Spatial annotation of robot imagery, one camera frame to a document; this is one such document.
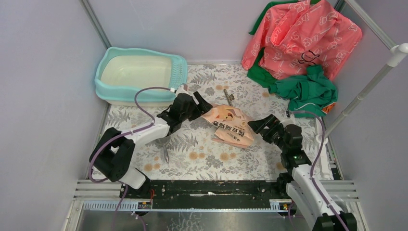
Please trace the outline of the pink cat litter bag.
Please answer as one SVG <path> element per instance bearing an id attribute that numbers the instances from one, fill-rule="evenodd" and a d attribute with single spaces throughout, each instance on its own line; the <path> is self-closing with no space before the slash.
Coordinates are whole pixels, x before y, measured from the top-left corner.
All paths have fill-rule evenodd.
<path id="1" fill-rule="evenodd" d="M 248 148 L 254 142 L 248 117 L 241 109 L 225 104 L 214 106 L 202 115 L 207 122 L 217 127 L 215 135 L 217 141 L 240 148 Z"/>

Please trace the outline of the silver metal scoop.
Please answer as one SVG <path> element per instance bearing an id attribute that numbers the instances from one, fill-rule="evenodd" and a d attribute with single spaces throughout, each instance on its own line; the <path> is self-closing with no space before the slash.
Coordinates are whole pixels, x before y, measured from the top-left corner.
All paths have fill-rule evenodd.
<path id="1" fill-rule="evenodd" d="M 170 137 L 164 137 L 164 138 L 159 138 L 156 140 L 156 143 L 162 148 L 163 151 L 163 156 L 164 159 L 166 161 L 166 163 L 169 164 L 169 154 L 168 154 L 168 149 L 167 149 L 167 145 L 170 142 Z"/>

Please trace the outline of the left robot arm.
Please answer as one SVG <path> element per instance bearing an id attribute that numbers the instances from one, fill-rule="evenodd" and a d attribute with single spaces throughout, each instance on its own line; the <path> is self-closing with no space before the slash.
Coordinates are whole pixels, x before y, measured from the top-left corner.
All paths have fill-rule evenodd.
<path id="1" fill-rule="evenodd" d="M 173 103 L 151 122 L 129 131 L 107 129 L 89 157 L 90 167 L 95 167 L 105 180 L 120 182 L 130 187 L 138 198 L 149 193 L 147 176 L 131 167 L 136 146 L 144 146 L 154 140 L 165 138 L 181 128 L 184 121 L 194 121 L 212 109 L 199 92 L 178 93 Z"/>

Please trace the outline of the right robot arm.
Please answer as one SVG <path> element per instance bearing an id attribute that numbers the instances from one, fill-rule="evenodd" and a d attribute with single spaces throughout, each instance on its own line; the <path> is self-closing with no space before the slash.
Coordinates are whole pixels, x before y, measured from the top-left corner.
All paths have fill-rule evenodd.
<path id="1" fill-rule="evenodd" d="M 249 121 L 248 126 L 281 150 L 281 163 L 287 170 L 277 178 L 276 192 L 290 197 L 313 231 L 356 231 L 357 220 L 330 197 L 322 183 L 314 177 L 315 163 L 303 150 L 302 129 L 294 124 L 283 125 L 274 115 Z"/>

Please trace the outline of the teal litter box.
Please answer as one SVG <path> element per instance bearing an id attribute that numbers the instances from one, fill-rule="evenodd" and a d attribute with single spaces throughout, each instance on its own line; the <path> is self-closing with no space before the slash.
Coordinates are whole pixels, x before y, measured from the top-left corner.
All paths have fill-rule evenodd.
<path id="1" fill-rule="evenodd" d="M 112 105 L 168 106 L 175 98 L 170 89 L 187 82 L 187 70 L 179 55 L 110 47 L 97 67 L 95 92 Z"/>

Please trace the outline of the floral patterned table mat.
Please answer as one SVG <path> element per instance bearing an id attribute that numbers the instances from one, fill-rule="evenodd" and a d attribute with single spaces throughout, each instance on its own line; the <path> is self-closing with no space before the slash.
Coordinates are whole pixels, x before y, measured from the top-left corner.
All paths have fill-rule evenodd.
<path id="1" fill-rule="evenodd" d="M 225 94 L 232 94 L 233 106 L 253 120 L 271 114 L 286 118 L 288 101 L 249 79 L 239 64 L 189 65 L 187 85 L 210 103 L 226 104 Z M 241 149 L 217 142 L 215 131 L 202 118 L 185 121 L 166 145 L 169 159 L 151 142 L 135 149 L 130 165 L 152 180 L 275 180 L 284 172 L 276 145 L 255 135 L 254 143 Z"/>

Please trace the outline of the green cloth garment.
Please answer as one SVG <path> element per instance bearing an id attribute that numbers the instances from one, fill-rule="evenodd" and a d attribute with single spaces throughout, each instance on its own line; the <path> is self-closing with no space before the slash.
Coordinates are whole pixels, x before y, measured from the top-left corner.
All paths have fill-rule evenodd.
<path id="1" fill-rule="evenodd" d="M 294 3 L 297 1 L 282 2 L 278 4 Z M 271 7 L 266 8 L 254 25 L 251 35 L 255 34 L 263 16 Z M 256 72 L 261 73 L 262 86 L 272 94 L 289 100 L 288 109 L 296 112 L 296 117 L 312 117 L 313 115 L 325 116 L 336 104 L 338 93 L 333 80 L 325 75 L 321 65 L 312 65 L 306 69 L 306 74 L 290 76 L 284 79 L 274 78 L 266 69 L 257 63 L 248 71 L 249 77 L 254 77 Z"/>

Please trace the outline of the pink printed garment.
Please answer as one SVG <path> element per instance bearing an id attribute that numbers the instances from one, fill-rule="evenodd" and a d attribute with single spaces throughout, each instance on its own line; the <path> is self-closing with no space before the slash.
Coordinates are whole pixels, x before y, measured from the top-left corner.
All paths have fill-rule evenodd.
<path id="1" fill-rule="evenodd" d="M 268 9 L 242 57 L 242 66 L 254 64 L 274 78 L 306 74 L 321 65 L 334 80 L 362 39 L 358 25 L 336 11 L 326 0 L 278 4 Z"/>

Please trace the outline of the white pipe rack stand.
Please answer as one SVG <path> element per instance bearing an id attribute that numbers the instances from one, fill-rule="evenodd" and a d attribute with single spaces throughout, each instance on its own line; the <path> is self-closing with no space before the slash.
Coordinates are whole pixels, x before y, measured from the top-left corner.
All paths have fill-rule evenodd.
<path id="1" fill-rule="evenodd" d="M 408 46 L 366 49 L 335 81 L 338 105 L 317 123 L 316 143 L 333 136 L 353 178 L 383 179 L 408 161 Z"/>

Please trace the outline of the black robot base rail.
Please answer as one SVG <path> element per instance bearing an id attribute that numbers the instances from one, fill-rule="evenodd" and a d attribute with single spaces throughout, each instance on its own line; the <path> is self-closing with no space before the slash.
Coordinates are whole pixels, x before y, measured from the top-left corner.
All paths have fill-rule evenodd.
<path id="1" fill-rule="evenodd" d="M 146 199 L 154 209 L 286 209 L 292 203 L 274 180 L 150 180 L 120 189 L 126 199 Z"/>

